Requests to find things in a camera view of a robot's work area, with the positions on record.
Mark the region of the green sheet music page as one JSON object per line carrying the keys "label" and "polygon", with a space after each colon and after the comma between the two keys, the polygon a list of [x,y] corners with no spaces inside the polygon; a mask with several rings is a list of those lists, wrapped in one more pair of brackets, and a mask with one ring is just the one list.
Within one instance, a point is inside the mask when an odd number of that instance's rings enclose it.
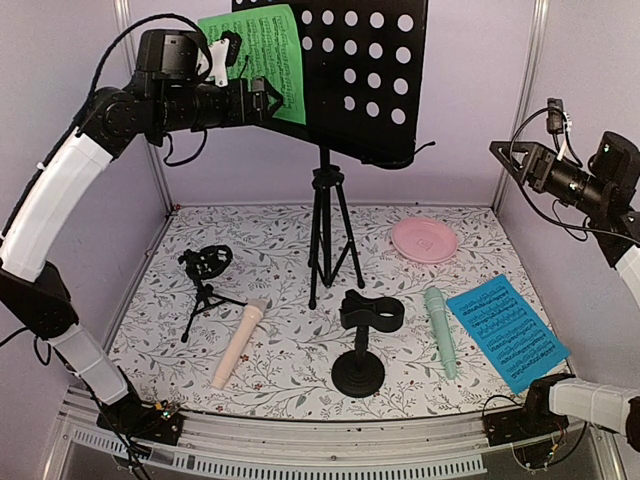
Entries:
{"label": "green sheet music page", "polygon": [[209,43],[220,40],[225,31],[238,34],[240,51],[235,64],[227,69],[228,78],[266,78],[283,96],[283,105],[274,117],[306,123],[301,45],[289,5],[252,3],[245,10],[201,18],[198,25]]}

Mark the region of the black music stand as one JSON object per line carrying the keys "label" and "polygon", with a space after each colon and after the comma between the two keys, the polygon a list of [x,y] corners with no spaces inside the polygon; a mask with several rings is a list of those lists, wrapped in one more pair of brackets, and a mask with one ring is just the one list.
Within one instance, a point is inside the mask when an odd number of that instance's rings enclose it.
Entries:
{"label": "black music stand", "polygon": [[331,162],[341,153],[386,170],[408,167],[416,141],[427,16],[426,1],[291,1],[303,48],[306,122],[267,123],[269,130],[318,146],[308,306],[330,287],[346,258],[365,285],[343,190]]}

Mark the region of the mint green toy microphone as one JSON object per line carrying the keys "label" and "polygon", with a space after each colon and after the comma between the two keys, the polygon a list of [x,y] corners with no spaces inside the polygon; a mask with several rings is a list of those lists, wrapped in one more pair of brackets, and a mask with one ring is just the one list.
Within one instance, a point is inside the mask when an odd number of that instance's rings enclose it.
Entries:
{"label": "mint green toy microphone", "polygon": [[445,377],[448,380],[454,380],[457,375],[457,363],[448,323],[446,302],[438,288],[428,287],[424,293],[424,303],[430,316],[430,322],[440,353],[440,361],[444,368]]}

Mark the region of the black tripod microphone stand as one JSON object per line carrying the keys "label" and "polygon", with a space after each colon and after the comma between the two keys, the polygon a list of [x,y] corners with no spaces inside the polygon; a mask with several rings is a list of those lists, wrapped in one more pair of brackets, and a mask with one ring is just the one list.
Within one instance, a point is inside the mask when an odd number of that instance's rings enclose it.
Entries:
{"label": "black tripod microphone stand", "polygon": [[211,245],[199,251],[187,249],[178,257],[178,263],[185,266],[186,274],[196,288],[195,304],[181,336],[182,343],[188,341],[193,321],[198,315],[226,303],[242,307],[247,305],[246,302],[216,294],[213,286],[207,284],[207,281],[220,276],[232,260],[233,253],[227,245]]}

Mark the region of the blue sheet music page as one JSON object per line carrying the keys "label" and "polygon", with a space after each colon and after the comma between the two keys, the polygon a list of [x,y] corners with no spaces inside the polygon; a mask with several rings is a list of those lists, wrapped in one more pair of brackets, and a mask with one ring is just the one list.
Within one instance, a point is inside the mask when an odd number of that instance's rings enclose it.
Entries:
{"label": "blue sheet music page", "polygon": [[503,275],[446,304],[514,394],[570,355]]}

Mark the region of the beige toy microphone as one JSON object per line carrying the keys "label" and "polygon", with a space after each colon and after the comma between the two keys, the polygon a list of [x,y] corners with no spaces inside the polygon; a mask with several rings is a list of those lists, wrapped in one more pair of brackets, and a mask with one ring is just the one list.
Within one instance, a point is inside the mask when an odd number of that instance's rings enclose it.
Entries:
{"label": "beige toy microphone", "polygon": [[266,299],[258,298],[250,299],[244,307],[241,321],[213,375],[211,382],[213,388],[222,390],[225,387],[253,331],[264,317],[267,305]]}

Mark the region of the black round-base microphone stand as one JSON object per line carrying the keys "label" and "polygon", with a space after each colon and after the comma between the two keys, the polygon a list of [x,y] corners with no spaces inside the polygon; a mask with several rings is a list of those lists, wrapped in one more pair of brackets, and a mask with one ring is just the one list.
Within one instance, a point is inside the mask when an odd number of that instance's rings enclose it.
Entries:
{"label": "black round-base microphone stand", "polygon": [[384,383],[385,367],[368,350],[369,330],[398,331],[404,323],[404,305],[392,297],[367,298],[351,289],[345,293],[339,312],[343,329],[355,329],[356,333],[354,348],[340,355],[332,366],[332,382],[347,397],[372,396]]}

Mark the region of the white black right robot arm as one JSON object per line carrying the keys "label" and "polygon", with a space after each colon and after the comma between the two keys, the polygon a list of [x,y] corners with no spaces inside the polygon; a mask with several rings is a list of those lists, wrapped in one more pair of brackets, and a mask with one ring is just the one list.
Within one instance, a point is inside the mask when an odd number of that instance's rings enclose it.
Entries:
{"label": "white black right robot arm", "polygon": [[[639,294],[639,213],[631,206],[639,181],[639,150],[628,139],[604,132],[587,163],[574,154],[570,119],[559,99],[546,107],[546,129],[554,140],[548,148],[516,138],[494,141],[491,153],[518,184],[521,192],[552,195],[561,204],[582,212],[610,267],[633,296]],[[639,393],[591,383],[571,374],[555,374],[532,382],[517,427],[537,436],[556,416],[573,416],[624,436],[639,447]]]}

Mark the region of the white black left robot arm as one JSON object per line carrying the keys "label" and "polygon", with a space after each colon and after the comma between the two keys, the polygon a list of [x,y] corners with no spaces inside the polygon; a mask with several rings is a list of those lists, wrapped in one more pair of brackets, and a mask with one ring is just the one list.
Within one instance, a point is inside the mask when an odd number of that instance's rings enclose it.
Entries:
{"label": "white black left robot arm", "polygon": [[148,426],[131,382],[81,326],[48,252],[93,181],[138,136],[161,145],[171,132],[259,125],[281,108],[265,77],[227,78],[240,39],[209,42],[192,21],[179,30],[142,29],[136,67],[122,88],[92,85],[63,137],[40,165],[1,236],[2,304],[46,341],[128,434]]}

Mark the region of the pink plastic plate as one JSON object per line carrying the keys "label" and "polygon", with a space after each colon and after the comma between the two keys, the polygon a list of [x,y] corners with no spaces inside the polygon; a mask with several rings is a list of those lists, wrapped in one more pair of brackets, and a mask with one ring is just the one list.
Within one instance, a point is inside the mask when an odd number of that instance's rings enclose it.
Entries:
{"label": "pink plastic plate", "polygon": [[443,222],[428,217],[399,221],[391,230],[391,241],[403,257],[422,264],[445,262],[458,248],[455,232]]}

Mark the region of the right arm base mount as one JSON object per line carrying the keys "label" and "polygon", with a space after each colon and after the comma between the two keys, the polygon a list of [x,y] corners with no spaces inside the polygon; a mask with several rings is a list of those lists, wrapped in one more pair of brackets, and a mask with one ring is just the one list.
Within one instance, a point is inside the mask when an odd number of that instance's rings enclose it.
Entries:
{"label": "right arm base mount", "polygon": [[[489,445],[494,447],[512,444],[542,435],[559,433],[559,439],[552,440],[547,452],[541,453],[537,458],[527,457],[526,453],[516,456],[516,459],[530,470],[540,470],[551,466],[569,427],[569,420],[566,415],[551,412],[549,394],[552,386],[562,380],[572,378],[574,378],[573,374],[560,373],[534,380],[528,388],[523,403],[517,403],[513,398],[503,394],[489,397],[481,410],[483,432]],[[499,399],[510,402],[514,408],[487,414],[487,407],[492,401]]]}

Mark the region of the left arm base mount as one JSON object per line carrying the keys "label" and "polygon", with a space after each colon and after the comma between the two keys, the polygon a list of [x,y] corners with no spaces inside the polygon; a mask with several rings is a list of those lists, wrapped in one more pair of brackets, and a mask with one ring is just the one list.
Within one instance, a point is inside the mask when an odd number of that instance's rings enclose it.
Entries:
{"label": "left arm base mount", "polygon": [[112,405],[96,401],[97,426],[123,437],[176,446],[185,417],[180,407],[166,400],[154,404],[128,394]]}

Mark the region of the aluminium front rail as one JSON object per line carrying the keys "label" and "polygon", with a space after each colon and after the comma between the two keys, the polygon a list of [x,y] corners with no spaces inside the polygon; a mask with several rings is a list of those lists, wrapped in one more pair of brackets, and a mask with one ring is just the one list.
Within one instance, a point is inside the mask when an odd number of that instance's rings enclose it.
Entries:
{"label": "aluminium front rail", "polygon": [[68,390],[56,419],[46,479],[627,479],[617,442],[576,422],[563,462],[525,464],[546,435],[490,445],[482,414],[386,421],[287,421],[187,412],[174,445],[149,441],[132,470],[122,442],[97,425],[90,395]]}

